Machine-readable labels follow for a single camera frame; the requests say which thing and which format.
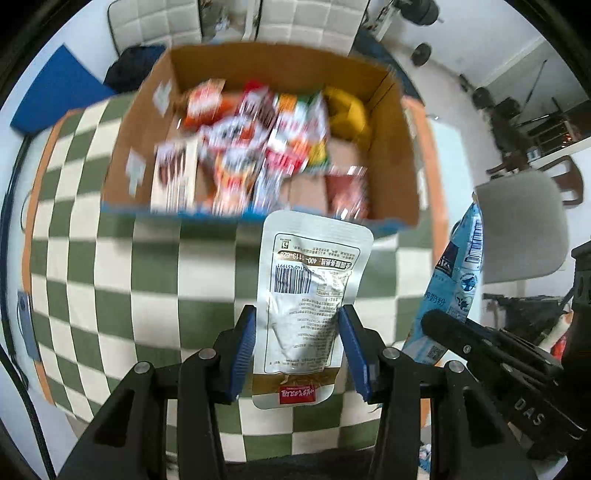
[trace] green and white checkered rug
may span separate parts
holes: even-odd
[[[31,246],[34,329],[51,395],[90,422],[138,361],[180,362],[233,326],[254,303],[260,228],[101,213],[100,188],[133,95],[70,116],[41,184]],[[431,219],[423,172],[418,229],[376,241],[355,308],[385,343],[405,339],[431,276]],[[308,407],[259,410],[249,385],[218,406],[226,460],[373,445],[380,411],[346,368],[335,394]],[[176,402],[167,450],[176,451]]]

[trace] cardboard box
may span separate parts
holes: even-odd
[[[175,135],[174,102],[210,78],[226,79],[225,90],[230,92],[258,80],[280,93],[312,93],[330,85],[358,97],[369,112],[373,132],[371,146],[359,156],[368,168],[370,215],[366,224],[378,235],[416,226],[419,208],[413,146],[394,77],[362,59],[259,42],[176,47],[160,57],[121,123],[102,189],[103,210],[157,215],[150,212],[154,145]],[[290,197],[303,196],[293,188],[292,182]],[[228,221],[204,213],[178,215],[195,221]],[[264,216],[246,212],[237,220],[248,219],[263,221]]]

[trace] red label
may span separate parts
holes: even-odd
[[[279,405],[289,403],[310,403],[316,401],[316,390],[312,385],[280,387]]]

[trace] blue plastic bag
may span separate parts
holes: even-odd
[[[470,312],[482,268],[482,215],[473,203],[452,233],[413,320],[402,351],[422,364],[434,365],[447,349],[423,333],[421,319],[442,310],[464,322]]]

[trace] black cable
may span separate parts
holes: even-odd
[[[2,321],[2,331],[4,333],[4,341],[6,342],[6,349],[8,356],[18,370],[21,381],[28,389],[29,380],[25,372],[18,365],[17,350],[14,346],[14,338],[12,337],[12,330],[10,329],[10,317],[8,316],[8,235],[10,232],[10,220],[12,218],[12,208],[14,206],[14,194],[17,187],[18,176],[21,173],[22,165],[27,156],[27,151],[33,141],[33,135],[25,135],[22,140],[21,148],[18,151],[17,157],[14,161],[10,181],[8,182],[7,192],[4,195],[4,202],[2,203],[2,212],[0,213],[0,319]]]
[[[21,397],[23,405],[29,420],[31,421],[31,428],[35,434],[37,440],[37,446],[43,465],[47,471],[49,480],[55,480],[56,471],[53,468],[49,450],[47,449],[47,443],[43,436],[43,430],[41,429],[41,423],[37,417],[37,412],[31,401],[31,397],[27,393],[29,382],[25,372],[20,368],[17,362],[17,351],[14,345],[14,338],[12,337],[12,331],[10,329],[10,319],[8,316],[8,234],[10,230],[10,220],[12,217],[12,207],[14,205],[14,193],[17,185],[18,176],[21,173],[22,165],[27,156],[27,151],[31,142],[33,141],[32,135],[25,135],[22,141],[20,150],[18,151],[17,158],[15,159],[14,166],[12,168],[12,174],[8,183],[6,195],[4,196],[4,202],[2,204],[2,212],[0,214],[0,316],[2,322],[2,330],[4,332],[4,340],[6,342],[8,354],[4,348],[0,345],[0,362],[4,367],[4,370],[8,373],[8,376],[12,380],[12,383],[16,387],[18,394]]]
[[[45,465],[45,470],[47,471],[47,476],[49,477],[49,480],[56,480],[56,471],[54,470],[53,463],[51,462],[51,457],[49,455],[49,450],[47,449],[45,437],[43,436],[43,430],[41,429],[39,417],[37,417],[37,412],[35,411],[31,397],[29,397],[29,394],[27,393],[27,389],[24,387],[20,377],[18,376],[17,370],[14,368],[2,345],[0,345],[0,363],[2,363],[4,370],[6,370],[8,376],[12,380],[12,383],[14,383],[14,386],[17,388],[18,394],[21,396],[22,403],[25,405],[25,409],[27,410],[27,414],[31,420],[31,427],[33,428],[35,439],[37,440],[39,453],[41,454],[43,465]]]

